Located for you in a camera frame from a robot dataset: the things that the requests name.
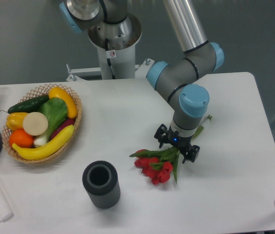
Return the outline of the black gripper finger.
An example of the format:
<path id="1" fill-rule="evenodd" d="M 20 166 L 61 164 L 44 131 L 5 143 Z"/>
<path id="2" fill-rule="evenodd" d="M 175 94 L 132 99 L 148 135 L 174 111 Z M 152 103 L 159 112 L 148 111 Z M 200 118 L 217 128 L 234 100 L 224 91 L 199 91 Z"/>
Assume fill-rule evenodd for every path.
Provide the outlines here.
<path id="1" fill-rule="evenodd" d="M 169 129 L 164 125 L 161 124 L 157 129 L 154 138 L 159 142 L 159 148 L 162 148 L 164 144 L 169 144 Z"/>
<path id="2" fill-rule="evenodd" d="M 190 143 L 179 149 L 180 153 L 183 155 L 182 163 L 186 161 L 195 162 L 196 158 L 200 152 L 200 146 L 191 145 Z"/>

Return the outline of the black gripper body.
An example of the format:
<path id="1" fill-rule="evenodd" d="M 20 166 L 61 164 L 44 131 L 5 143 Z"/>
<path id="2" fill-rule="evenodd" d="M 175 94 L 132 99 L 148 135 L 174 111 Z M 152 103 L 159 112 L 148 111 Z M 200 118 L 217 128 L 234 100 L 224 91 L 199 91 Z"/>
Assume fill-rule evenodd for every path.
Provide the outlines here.
<path id="1" fill-rule="evenodd" d="M 178 131 L 173 132 L 172 130 L 169 130 L 167 133 L 168 143 L 176 147 L 181 153 L 189 151 L 191 139 L 192 136 L 180 136 Z"/>

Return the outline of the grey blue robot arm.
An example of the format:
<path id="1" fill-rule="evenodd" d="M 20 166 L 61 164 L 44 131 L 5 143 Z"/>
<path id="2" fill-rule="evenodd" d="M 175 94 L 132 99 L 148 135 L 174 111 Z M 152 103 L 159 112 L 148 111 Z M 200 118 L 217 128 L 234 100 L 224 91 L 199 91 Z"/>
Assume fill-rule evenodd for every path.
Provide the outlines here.
<path id="1" fill-rule="evenodd" d="M 149 84 L 174 110 L 170 126 L 161 125 L 154 137 L 161 145 L 177 148 L 184 161 L 193 162 L 200 148 L 191 139 L 209 103 L 208 91 L 196 81 L 218 69 L 224 53 L 218 44 L 208 41 L 191 1 L 166 0 L 164 6 L 184 57 L 174 65 L 159 61 L 147 66 Z M 142 28 L 128 12 L 127 1 L 64 0 L 59 9 L 73 31 L 87 31 L 97 49 L 102 79 L 137 76 L 135 46 Z"/>

